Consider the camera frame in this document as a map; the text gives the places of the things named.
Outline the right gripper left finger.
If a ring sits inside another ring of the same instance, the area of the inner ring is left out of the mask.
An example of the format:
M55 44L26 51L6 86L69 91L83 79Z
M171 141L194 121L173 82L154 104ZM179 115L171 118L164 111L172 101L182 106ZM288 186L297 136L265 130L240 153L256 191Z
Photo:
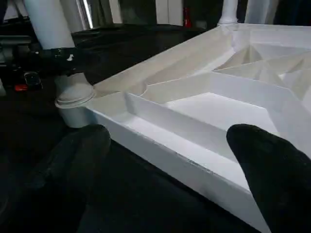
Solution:
M76 232L110 144L107 128L87 125L63 137L28 170L2 152L1 232Z

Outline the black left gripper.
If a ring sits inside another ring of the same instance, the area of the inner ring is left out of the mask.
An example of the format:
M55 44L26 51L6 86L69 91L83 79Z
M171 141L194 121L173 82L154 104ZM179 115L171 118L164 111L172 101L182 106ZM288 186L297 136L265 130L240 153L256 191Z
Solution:
M38 70L29 64L33 40L28 35L0 36L0 92L43 88ZM39 71L53 75L81 73L92 65L92 54L77 48L38 51Z

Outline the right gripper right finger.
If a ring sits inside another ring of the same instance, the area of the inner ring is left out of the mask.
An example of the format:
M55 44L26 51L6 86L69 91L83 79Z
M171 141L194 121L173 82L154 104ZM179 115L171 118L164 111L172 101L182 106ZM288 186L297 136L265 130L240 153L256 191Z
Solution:
M255 125L232 125L226 140L270 231L309 233L310 158L289 141Z

